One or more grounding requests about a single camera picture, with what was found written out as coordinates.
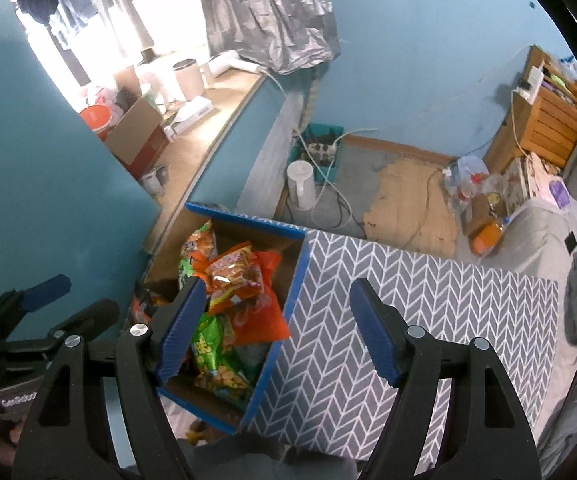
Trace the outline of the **orange barcode snack bag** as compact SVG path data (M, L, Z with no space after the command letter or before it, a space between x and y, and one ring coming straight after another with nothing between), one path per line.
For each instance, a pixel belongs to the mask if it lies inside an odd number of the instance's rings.
M133 324L148 324L161 306L169 300L148 288L139 288L133 295L131 320Z

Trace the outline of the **green pea snack bag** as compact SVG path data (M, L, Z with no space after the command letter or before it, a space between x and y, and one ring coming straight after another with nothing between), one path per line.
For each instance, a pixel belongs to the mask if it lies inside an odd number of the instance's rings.
M221 322L207 313L200 315L191 340L198 375L196 387L244 410L253 386L238 354L223 342Z

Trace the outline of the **red ring snack bag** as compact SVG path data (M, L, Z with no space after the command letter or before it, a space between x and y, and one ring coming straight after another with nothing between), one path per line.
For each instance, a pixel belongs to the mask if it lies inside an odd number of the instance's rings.
M279 299L276 297L272 278L282 262L278 252L256 252L264 278L264 290L255 298L233 307L228 319L232 328L230 345L270 344L290 336Z

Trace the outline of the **orange green noodle snack bag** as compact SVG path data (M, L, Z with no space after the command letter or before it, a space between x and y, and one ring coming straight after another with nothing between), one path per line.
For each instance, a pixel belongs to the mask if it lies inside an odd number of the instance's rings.
M178 285L182 289L190 278L207 280L206 269L217 255L217 242L212 221L206 221L196 229L180 250Z

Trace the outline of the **red yellow stick snack bag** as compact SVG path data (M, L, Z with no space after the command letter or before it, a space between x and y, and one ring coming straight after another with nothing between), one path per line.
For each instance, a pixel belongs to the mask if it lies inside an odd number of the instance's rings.
M208 314L215 316L264 290L264 278L256 252L249 242L236 245L208 263Z

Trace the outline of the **grey chevron tablecloth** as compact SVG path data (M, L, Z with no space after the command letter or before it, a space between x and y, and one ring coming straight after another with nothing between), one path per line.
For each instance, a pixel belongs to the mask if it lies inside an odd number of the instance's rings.
M349 304L367 278L404 320L403 351L421 340L478 340L497 352L528 422L546 395L555 353L558 286L476 264L309 230L309 263L258 411L245 427L329 455L365 460L395 400L379 377Z

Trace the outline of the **orange drink bottle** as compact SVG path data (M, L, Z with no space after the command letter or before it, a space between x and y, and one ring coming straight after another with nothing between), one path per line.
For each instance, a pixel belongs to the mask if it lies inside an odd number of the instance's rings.
M506 226L509 224L509 218L502 217L493 220L477 232L472 238L471 252L476 256L484 256L497 246L501 240Z

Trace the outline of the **white electric kettle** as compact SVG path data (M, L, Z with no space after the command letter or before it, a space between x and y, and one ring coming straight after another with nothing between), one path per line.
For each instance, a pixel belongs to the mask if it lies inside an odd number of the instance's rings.
M289 198L302 211L311 210L317 200L314 171L310 162L296 160L286 168Z

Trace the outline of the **white power strip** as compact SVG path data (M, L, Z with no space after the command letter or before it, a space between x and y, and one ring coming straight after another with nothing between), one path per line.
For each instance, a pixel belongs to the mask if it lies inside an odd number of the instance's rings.
M331 165L337 156L337 145L313 142L307 145L307 153L320 165Z

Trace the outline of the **brown cardboard box on sill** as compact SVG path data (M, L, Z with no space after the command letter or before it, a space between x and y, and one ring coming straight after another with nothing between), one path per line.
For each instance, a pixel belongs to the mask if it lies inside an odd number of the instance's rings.
M162 114L145 98L138 99L103 141L131 176L140 180L169 145Z

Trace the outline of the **grey bed blanket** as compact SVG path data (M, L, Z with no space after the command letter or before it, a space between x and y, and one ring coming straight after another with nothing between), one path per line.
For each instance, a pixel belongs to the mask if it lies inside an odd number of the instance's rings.
M577 445L577 145L563 172L570 195L564 211L529 200L511 221L485 266L558 284L557 333L550 379L533 435L544 478Z

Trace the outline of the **red plastic basin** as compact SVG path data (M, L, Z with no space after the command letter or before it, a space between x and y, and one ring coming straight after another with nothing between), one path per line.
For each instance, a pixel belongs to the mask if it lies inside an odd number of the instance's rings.
M112 110L105 105L94 104L87 107L79 113L84 123L100 139L105 141L108 133L112 130Z

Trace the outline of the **white cup on sill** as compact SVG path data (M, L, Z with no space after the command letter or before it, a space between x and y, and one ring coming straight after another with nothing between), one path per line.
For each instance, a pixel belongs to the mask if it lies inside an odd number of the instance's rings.
M174 76L185 101L192 101L205 93L205 83L195 58L185 58L174 64Z

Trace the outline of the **wooden headboard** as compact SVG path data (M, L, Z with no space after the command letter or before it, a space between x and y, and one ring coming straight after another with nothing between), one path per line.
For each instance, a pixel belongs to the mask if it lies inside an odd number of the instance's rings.
M523 154L535 153L558 168L564 168L577 145L577 81L557 84L559 76L550 55L537 46L529 50L523 76L531 68L546 71L533 102L522 96L512 98L512 106L497 130L485 156L493 174L501 174Z

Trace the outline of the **grey curtain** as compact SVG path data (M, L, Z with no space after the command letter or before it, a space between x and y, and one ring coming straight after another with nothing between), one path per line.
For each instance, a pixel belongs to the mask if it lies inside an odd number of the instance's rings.
M287 75L340 54L331 0L200 0L210 53L238 52Z

